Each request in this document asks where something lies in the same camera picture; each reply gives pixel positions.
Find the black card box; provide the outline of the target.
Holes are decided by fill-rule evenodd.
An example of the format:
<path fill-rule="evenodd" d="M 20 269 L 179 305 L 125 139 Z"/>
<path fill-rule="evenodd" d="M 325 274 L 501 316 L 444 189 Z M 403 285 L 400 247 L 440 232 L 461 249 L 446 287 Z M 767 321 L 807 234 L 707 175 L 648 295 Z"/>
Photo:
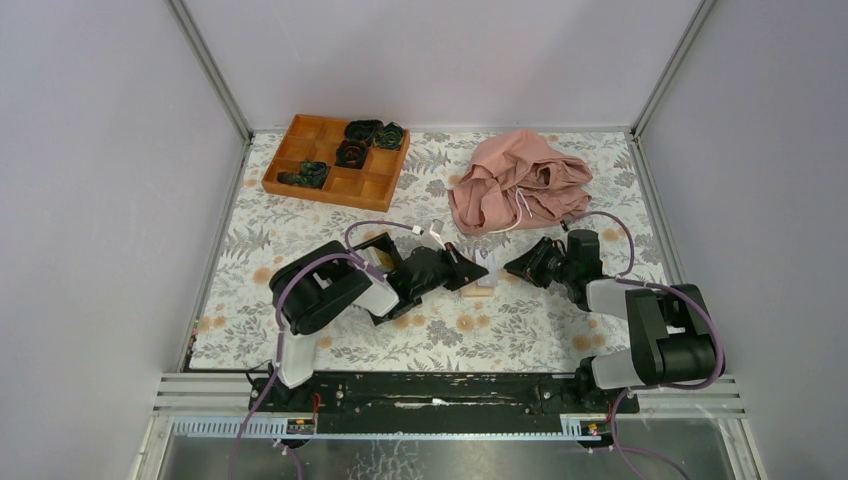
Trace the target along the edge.
<path fill-rule="evenodd" d="M 390 313 L 400 304 L 400 297 L 387 277 L 396 270 L 402 259 L 388 233 L 382 233 L 352 247 L 366 265 L 371 281 L 368 289 L 354 304 L 366 310 L 375 326 L 390 321 Z"/>

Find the tan leather card holder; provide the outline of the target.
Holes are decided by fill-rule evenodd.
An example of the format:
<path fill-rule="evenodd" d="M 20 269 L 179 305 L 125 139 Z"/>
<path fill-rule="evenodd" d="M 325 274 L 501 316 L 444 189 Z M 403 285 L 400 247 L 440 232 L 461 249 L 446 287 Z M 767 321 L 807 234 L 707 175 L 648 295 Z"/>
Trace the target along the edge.
<path fill-rule="evenodd" d="M 462 297 L 493 297 L 498 285 L 497 268 L 489 268 L 488 273 L 480 279 L 460 288 Z"/>

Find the blue credit card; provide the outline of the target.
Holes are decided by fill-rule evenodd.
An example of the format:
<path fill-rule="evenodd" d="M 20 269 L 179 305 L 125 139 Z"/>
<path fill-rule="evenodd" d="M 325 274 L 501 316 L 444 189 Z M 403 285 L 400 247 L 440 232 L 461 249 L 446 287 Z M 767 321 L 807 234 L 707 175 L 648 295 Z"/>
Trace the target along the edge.
<path fill-rule="evenodd" d="M 499 283 L 499 271 L 501 264 L 497 253 L 489 250 L 476 250 L 474 252 L 475 263 L 486 269 L 487 274 L 476 281 L 479 287 L 494 289 Z"/>

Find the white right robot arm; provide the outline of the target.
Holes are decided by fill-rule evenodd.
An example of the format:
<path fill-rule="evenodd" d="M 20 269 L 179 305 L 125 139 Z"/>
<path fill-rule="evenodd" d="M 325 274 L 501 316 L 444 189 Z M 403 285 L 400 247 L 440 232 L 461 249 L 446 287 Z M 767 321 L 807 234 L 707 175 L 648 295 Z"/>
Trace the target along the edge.
<path fill-rule="evenodd" d="M 596 232 L 570 231 L 564 241 L 544 237 L 508 262 L 508 273 L 539 288 L 565 287 L 580 310 L 623 320 L 627 349 L 583 359 L 575 372 L 575 402 L 597 412 L 613 390 L 715 379 L 724 369 L 699 289 L 694 285 L 639 283 L 605 274 Z"/>

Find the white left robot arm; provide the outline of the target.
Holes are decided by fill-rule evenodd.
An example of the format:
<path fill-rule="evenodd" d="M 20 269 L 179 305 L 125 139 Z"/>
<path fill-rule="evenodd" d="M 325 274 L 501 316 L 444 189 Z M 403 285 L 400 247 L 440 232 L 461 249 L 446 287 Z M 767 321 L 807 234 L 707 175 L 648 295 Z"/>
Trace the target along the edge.
<path fill-rule="evenodd" d="M 378 326 L 419 306 L 433 290 L 457 291 L 489 271 L 450 242 L 418 246 L 402 257 L 387 234 L 347 250 L 328 242 L 278 270 L 269 281 L 280 334 L 272 398 L 288 411 L 309 401 L 317 334 L 351 306 Z"/>

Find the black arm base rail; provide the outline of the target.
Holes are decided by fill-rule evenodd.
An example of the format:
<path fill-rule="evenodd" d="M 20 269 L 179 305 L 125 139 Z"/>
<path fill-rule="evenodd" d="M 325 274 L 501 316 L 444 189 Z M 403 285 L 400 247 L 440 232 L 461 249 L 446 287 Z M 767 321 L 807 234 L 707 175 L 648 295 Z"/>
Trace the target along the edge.
<path fill-rule="evenodd" d="M 567 417 L 606 421 L 619 394 L 575 374 L 318 371 L 295 388 L 248 382 L 249 407 L 303 413 L 320 434 L 556 434 Z"/>

